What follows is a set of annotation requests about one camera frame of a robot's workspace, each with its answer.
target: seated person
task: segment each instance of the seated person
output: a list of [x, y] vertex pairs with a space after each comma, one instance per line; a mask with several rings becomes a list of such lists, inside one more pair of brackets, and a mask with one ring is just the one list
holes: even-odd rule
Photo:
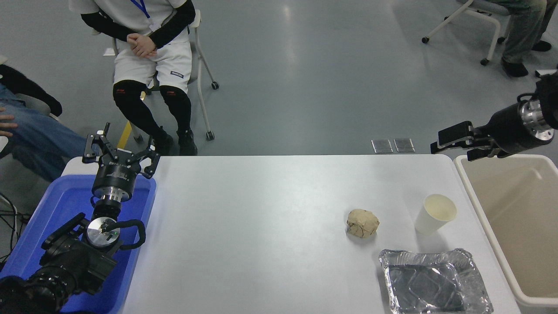
[[176, 118], [180, 155], [197, 155], [187, 95], [192, 52], [186, 27], [196, 14], [192, 1], [69, 0], [69, 5], [88, 26], [119, 40], [113, 98], [126, 119], [153, 136], [161, 155], [169, 154], [172, 137], [140, 99], [157, 71], [161, 95]]
[[549, 51], [549, 42], [541, 40], [558, 0], [489, 0], [511, 14], [509, 35], [502, 54], [502, 67], [511, 77], [529, 74], [523, 57], [531, 50]]
[[62, 106], [35, 82], [3, 63], [0, 56], [0, 136], [9, 138], [0, 158], [12, 154], [25, 167], [48, 182], [58, 178], [64, 158], [83, 156], [86, 140], [58, 121], [29, 109], [15, 93], [45, 102], [51, 113], [60, 115]]

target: clasped hands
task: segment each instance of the clasped hands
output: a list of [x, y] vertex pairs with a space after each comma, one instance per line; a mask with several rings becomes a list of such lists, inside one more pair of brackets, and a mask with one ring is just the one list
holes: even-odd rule
[[[5, 111], [6, 108], [0, 107], [0, 112]], [[15, 117], [13, 115], [0, 115], [0, 121], [4, 120], [13, 120]], [[0, 122], [0, 129], [15, 129], [17, 127], [17, 123], [9, 123], [9, 122]], [[0, 136], [7, 136], [12, 137], [13, 134], [8, 131], [0, 130]]]
[[157, 55], [157, 46], [149, 36], [133, 33], [126, 36], [126, 41], [134, 54], [140, 58], [151, 58]]

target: black knee pad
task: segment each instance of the black knee pad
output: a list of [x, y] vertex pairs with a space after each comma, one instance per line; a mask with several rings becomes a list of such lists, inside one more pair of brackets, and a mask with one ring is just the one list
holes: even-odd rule
[[183, 106], [186, 101], [190, 102], [188, 95], [180, 88], [168, 85], [159, 86], [161, 96], [165, 100], [167, 106], [172, 107], [175, 105]]
[[146, 89], [146, 85], [135, 80], [122, 80], [116, 82], [112, 88], [112, 97], [116, 106], [119, 108], [128, 107], [137, 103], [141, 92]]

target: white paper cup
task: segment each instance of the white paper cup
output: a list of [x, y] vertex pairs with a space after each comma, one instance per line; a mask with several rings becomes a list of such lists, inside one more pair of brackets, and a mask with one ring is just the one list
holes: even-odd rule
[[427, 196], [415, 222], [415, 229], [431, 235], [457, 215], [457, 208], [452, 200], [441, 194]]

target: white t-shirt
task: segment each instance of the white t-shirt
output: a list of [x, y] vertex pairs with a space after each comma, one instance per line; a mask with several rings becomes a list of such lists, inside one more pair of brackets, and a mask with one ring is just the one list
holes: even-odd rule
[[[69, 0], [70, 10], [78, 14], [97, 13], [99, 9], [110, 16], [115, 23], [131, 30], [148, 35], [152, 33], [150, 26], [164, 25], [176, 13], [175, 8], [182, 6], [187, 0], [144, 0], [147, 13], [138, 8], [131, 0]], [[176, 36], [174, 42], [188, 41], [188, 32], [184, 29]]]

